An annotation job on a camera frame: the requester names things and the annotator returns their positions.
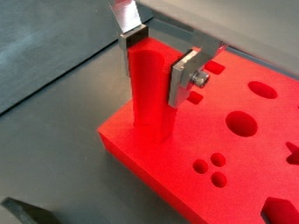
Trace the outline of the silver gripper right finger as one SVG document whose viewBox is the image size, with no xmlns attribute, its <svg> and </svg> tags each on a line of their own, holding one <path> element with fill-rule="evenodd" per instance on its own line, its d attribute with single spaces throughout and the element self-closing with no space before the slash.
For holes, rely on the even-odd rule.
<svg viewBox="0 0 299 224">
<path fill-rule="evenodd" d="M 191 36 L 193 47 L 173 63 L 169 105 L 178 108 L 189 98 L 193 86 L 203 88 L 210 75 L 203 71 L 205 66 L 226 49 L 227 44 L 201 31 Z"/>
</svg>

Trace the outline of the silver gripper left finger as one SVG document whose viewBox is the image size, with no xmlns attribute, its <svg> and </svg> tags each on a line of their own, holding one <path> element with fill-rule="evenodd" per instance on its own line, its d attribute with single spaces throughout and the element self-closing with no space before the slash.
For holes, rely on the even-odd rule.
<svg viewBox="0 0 299 224">
<path fill-rule="evenodd" d="M 129 48 L 149 37 L 149 27 L 142 23 L 135 0 L 113 0 L 110 8 L 121 28 L 118 40 L 125 54 L 126 75 L 130 75 Z"/>
</svg>

